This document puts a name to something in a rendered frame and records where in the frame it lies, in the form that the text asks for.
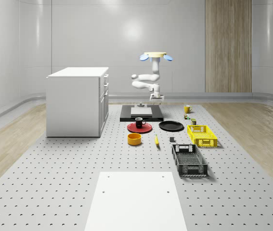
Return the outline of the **yellow basket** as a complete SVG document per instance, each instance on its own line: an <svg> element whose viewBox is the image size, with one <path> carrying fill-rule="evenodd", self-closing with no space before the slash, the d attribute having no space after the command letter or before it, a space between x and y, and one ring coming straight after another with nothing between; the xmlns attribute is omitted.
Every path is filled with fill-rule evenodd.
<svg viewBox="0 0 273 231"><path fill-rule="evenodd" d="M217 147L217 137L207 125L188 125L187 133L198 147Z"/></svg>

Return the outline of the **yellow bowl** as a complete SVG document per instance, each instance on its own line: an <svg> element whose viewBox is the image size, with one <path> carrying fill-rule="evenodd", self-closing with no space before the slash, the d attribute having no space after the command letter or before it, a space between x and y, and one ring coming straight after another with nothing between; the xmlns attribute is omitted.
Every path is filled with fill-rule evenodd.
<svg viewBox="0 0 273 231"><path fill-rule="evenodd" d="M130 133L128 135L128 144L129 145L139 145L142 142L142 136L139 133Z"/></svg>

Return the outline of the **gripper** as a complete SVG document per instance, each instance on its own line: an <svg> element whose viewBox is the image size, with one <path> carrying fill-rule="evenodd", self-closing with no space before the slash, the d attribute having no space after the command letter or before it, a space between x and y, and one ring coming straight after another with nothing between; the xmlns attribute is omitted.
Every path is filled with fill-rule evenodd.
<svg viewBox="0 0 273 231"><path fill-rule="evenodd" d="M152 93L150 95L150 102L151 104L161 104L164 101L164 95L157 95Z"/></svg>

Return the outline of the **red plate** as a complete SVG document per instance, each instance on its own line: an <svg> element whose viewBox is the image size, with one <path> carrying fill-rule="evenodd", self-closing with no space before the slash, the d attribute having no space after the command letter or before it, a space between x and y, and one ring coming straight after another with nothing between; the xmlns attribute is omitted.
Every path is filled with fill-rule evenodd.
<svg viewBox="0 0 273 231"><path fill-rule="evenodd" d="M143 124L141 128L136 127L136 123L131 123L127 126L127 129L133 133L147 133L152 130L152 126L148 123Z"/></svg>

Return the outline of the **dark grey basket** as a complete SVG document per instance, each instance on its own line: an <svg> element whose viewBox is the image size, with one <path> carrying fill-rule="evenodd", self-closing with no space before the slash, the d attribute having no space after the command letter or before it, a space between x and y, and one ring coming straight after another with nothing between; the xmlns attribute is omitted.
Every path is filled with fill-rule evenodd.
<svg viewBox="0 0 273 231"><path fill-rule="evenodd" d="M206 176L208 164L195 144L173 144L172 154L179 175Z"/></svg>

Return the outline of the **white board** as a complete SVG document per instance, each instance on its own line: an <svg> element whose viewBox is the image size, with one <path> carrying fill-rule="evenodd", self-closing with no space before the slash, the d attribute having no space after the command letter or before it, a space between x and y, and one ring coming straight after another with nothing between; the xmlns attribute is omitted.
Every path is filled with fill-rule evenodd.
<svg viewBox="0 0 273 231"><path fill-rule="evenodd" d="M85 231L187 231L171 172L101 172Z"/></svg>

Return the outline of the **white cabinet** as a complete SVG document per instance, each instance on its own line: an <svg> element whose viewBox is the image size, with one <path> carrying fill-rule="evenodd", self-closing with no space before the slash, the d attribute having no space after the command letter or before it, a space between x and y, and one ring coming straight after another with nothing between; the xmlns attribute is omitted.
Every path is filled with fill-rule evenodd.
<svg viewBox="0 0 273 231"><path fill-rule="evenodd" d="M100 137L108 117L108 67L67 67L46 78L46 135Z"/></svg>

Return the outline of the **black plate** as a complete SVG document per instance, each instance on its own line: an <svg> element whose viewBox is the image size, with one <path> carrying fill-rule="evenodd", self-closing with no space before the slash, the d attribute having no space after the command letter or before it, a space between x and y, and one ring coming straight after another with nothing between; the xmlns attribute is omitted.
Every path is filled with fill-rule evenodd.
<svg viewBox="0 0 273 231"><path fill-rule="evenodd" d="M159 123L159 127L170 132L182 131L184 129L183 124L176 121L162 121Z"/></svg>

